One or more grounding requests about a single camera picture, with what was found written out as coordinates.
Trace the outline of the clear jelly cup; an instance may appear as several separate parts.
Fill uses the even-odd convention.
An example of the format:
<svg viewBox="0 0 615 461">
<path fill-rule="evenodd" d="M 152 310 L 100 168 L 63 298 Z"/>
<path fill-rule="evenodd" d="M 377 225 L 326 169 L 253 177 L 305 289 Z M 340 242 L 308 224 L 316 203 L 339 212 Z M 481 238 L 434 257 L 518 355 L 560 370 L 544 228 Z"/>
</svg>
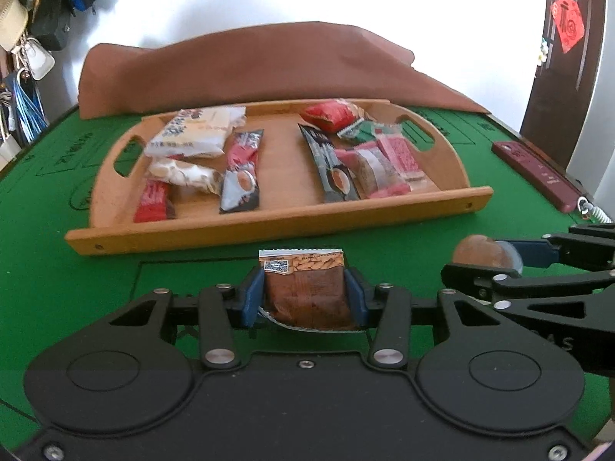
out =
<svg viewBox="0 0 615 461">
<path fill-rule="evenodd" d="M 523 260 L 517 249 L 505 240 L 473 234 L 458 243 L 452 253 L 453 263 L 498 267 L 522 273 Z"/>
</svg>

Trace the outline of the green snack packet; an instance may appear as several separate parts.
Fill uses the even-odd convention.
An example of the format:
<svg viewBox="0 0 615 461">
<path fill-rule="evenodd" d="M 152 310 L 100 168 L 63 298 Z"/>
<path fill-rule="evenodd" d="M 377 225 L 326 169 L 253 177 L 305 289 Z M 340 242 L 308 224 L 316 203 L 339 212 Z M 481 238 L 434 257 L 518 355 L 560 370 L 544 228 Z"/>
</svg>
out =
<svg viewBox="0 0 615 461">
<path fill-rule="evenodd" d="M 338 138 L 346 144 L 357 146 L 375 142 L 378 135 L 400 134 L 400 124 L 386 124 L 360 119 L 337 133 Z"/>
</svg>

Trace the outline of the dark red smartphone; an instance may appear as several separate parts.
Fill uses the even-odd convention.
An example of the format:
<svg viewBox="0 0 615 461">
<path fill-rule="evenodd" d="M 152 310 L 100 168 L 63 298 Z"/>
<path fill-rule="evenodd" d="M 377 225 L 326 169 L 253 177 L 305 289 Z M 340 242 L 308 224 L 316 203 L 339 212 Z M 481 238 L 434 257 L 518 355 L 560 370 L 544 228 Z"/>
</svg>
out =
<svg viewBox="0 0 615 461">
<path fill-rule="evenodd" d="M 491 150 L 559 212 L 569 214 L 577 209 L 577 199 L 581 197 L 578 190 L 525 145 L 513 141 L 495 142 Z"/>
</svg>

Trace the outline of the white paper shopping bag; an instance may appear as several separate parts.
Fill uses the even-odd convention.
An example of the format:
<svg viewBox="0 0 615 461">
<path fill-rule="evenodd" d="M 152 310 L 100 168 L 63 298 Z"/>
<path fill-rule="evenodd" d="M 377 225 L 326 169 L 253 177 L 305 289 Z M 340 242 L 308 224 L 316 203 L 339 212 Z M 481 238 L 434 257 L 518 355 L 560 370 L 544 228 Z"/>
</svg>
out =
<svg viewBox="0 0 615 461">
<path fill-rule="evenodd" d="M 7 138 L 2 138 L 0 144 L 0 170 L 3 170 L 9 163 L 14 161 L 20 152 L 20 145 L 11 135 Z"/>
</svg>

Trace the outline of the white nougat candy pack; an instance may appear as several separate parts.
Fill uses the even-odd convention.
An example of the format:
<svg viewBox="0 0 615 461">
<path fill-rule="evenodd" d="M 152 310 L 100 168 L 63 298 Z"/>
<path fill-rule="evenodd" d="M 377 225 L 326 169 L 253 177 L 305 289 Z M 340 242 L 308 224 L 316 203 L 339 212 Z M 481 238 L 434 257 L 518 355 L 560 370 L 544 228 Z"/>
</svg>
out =
<svg viewBox="0 0 615 461">
<path fill-rule="evenodd" d="M 206 194 L 220 195 L 223 176 L 210 167 L 196 163 L 161 157 L 151 161 L 147 176 L 175 186 L 196 188 Z"/>
</svg>

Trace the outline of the white flower cake snack pack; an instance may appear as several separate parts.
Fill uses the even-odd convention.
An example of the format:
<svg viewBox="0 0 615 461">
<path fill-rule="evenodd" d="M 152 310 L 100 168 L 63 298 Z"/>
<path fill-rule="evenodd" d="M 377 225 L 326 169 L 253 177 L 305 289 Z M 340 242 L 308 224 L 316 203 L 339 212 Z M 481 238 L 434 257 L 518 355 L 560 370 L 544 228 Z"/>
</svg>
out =
<svg viewBox="0 0 615 461">
<path fill-rule="evenodd" d="M 151 139 L 144 152 L 149 157 L 219 157 L 226 139 L 245 122 L 244 106 L 182 109 Z"/>
</svg>

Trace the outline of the red diamond door sticker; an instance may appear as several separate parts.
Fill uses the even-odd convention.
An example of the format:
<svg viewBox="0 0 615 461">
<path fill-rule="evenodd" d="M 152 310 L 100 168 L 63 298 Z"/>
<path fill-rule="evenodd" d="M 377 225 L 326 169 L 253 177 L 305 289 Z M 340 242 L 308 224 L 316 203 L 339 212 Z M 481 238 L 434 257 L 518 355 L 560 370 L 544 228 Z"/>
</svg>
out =
<svg viewBox="0 0 615 461">
<path fill-rule="evenodd" d="M 555 0 L 550 12 L 562 51 L 566 54 L 585 36 L 585 22 L 578 0 Z"/>
</svg>

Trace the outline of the small red candy bar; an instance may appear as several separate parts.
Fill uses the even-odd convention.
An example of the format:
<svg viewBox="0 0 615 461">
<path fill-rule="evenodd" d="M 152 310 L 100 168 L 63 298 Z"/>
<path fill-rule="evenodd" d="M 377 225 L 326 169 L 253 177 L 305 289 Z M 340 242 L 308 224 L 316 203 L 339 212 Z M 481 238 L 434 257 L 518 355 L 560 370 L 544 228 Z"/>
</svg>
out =
<svg viewBox="0 0 615 461">
<path fill-rule="evenodd" d="M 175 207 L 170 199 L 170 185 L 158 180 L 147 180 L 136 207 L 135 223 L 173 220 Z"/>
</svg>

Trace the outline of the red coffee stick sachet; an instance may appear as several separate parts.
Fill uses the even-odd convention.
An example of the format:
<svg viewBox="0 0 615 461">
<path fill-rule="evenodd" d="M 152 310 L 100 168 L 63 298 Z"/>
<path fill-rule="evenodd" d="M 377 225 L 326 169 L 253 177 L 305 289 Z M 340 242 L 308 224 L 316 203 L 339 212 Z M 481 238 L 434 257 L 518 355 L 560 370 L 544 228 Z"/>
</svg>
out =
<svg viewBox="0 0 615 461">
<path fill-rule="evenodd" d="M 237 132 L 227 151 L 219 211 L 232 213 L 259 207 L 259 145 L 264 130 Z"/>
</svg>

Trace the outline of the pink cracker pack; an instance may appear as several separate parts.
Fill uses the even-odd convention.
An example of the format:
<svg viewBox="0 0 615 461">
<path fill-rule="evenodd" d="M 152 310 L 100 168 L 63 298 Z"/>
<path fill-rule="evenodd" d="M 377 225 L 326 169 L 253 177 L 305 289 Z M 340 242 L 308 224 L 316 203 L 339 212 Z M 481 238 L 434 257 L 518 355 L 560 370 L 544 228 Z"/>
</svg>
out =
<svg viewBox="0 0 615 461">
<path fill-rule="evenodd" d="M 401 134 L 379 134 L 376 137 L 379 150 L 382 151 L 398 175 L 410 189 L 420 192 L 433 191 L 436 186 L 422 170 L 409 146 L 409 141 Z"/>
</svg>

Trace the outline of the red label sesame cracker pack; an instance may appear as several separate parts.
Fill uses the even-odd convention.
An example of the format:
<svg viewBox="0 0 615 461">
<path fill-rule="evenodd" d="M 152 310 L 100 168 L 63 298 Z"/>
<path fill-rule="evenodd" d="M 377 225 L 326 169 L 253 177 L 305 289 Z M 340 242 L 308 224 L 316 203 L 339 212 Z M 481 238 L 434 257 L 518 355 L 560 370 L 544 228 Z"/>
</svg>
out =
<svg viewBox="0 0 615 461">
<path fill-rule="evenodd" d="M 335 154 L 353 173 L 366 198 L 403 196 L 411 192 L 410 185 L 376 142 L 360 144 L 352 149 L 335 149 Z"/>
</svg>

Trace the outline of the brown almond chocolate pack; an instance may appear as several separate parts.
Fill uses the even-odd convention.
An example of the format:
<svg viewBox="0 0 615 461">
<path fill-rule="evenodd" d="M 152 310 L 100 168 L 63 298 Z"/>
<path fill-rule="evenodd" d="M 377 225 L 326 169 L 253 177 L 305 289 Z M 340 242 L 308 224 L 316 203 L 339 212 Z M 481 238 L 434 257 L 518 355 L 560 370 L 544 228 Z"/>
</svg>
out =
<svg viewBox="0 0 615 461">
<path fill-rule="evenodd" d="M 353 331 L 341 249 L 259 251 L 265 274 L 262 313 L 298 331 Z"/>
</svg>

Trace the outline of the brown cloth cover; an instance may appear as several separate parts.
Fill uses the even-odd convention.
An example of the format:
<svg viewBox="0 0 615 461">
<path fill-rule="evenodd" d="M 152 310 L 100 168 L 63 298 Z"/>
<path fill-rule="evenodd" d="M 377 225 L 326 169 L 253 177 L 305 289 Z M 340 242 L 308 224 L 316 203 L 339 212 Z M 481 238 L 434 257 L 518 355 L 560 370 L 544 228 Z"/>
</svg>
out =
<svg viewBox="0 0 615 461">
<path fill-rule="evenodd" d="M 83 120 L 258 101 L 384 99 L 483 113 L 414 69 L 414 53 L 366 29 L 324 22 L 251 26 L 161 48 L 99 44 L 78 85 Z"/>
</svg>

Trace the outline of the red peanut snack bag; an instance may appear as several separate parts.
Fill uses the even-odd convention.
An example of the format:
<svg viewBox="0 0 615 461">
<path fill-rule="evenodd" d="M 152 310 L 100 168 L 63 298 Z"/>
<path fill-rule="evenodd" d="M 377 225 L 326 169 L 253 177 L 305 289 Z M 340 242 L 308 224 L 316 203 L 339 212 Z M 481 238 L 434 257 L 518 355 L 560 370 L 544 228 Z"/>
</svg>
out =
<svg viewBox="0 0 615 461">
<path fill-rule="evenodd" d="M 365 117 L 365 110 L 344 99 L 332 99 L 306 107 L 302 120 L 326 133 L 337 133 Z"/>
</svg>

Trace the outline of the black coffee stick sachet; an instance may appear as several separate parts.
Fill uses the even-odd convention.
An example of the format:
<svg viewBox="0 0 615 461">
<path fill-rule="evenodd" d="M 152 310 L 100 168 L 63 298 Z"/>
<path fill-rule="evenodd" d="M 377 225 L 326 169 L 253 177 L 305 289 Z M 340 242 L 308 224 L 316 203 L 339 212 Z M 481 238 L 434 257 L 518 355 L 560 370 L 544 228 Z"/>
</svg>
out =
<svg viewBox="0 0 615 461">
<path fill-rule="evenodd" d="M 322 184 L 325 203 L 359 201 L 349 170 L 339 160 L 335 146 L 318 128 L 299 124 L 299 130 L 311 151 Z"/>
</svg>

